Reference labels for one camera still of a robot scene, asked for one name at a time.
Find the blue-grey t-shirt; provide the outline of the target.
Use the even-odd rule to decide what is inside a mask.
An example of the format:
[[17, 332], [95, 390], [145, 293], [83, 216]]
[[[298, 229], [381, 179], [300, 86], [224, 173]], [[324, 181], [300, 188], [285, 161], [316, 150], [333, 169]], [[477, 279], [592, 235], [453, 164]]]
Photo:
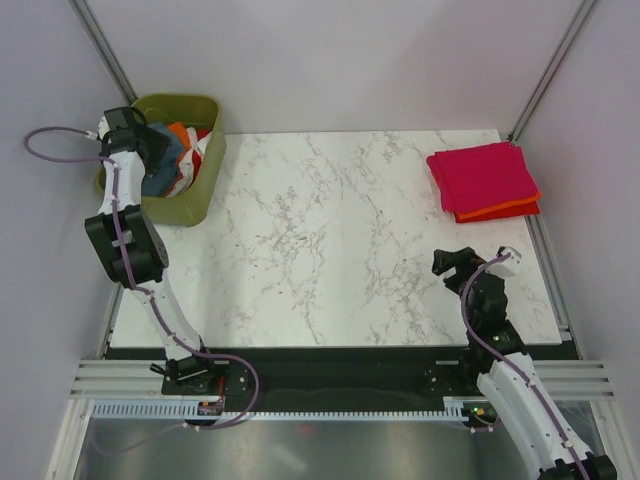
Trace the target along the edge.
[[183, 142], [176, 134], [160, 122], [152, 123], [150, 128], [166, 136], [170, 143], [162, 155], [158, 169], [153, 176], [143, 178], [141, 193], [144, 197], [165, 196], [179, 176], [178, 160], [186, 152]]

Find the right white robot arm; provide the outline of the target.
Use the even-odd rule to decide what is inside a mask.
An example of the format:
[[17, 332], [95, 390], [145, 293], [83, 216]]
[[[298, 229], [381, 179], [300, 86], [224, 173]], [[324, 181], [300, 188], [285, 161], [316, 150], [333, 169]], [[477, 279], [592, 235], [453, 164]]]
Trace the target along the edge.
[[511, 247], [491, 260], [470, 247], [434, 251], [431, 271], [459, 297], [468, 339], [459, 384], [489, 401], [531, 479], [616, 479], [613, 461], [594, 454], [570, 427], [508, 318], [505, 278], [520, 265], [521, 254]]

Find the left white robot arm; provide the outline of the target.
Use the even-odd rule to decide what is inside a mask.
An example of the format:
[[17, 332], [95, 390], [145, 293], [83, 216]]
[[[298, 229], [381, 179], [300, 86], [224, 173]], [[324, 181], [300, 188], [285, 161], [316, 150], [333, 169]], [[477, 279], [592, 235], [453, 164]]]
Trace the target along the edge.
[[201, 336], [175, 297], [165, 244], [142, 207], [143, 180], [157, 172], [171, 140], [134, 107], [107, 110], [104, 120], [104, 199], [99, 213], [85, 221], [85, 231], [110, 280], [133, 294], [163, 341], [165, 365], [151, 370], [163, 375], [165, 389], [211, 392], [220, 371], [204, 357]]

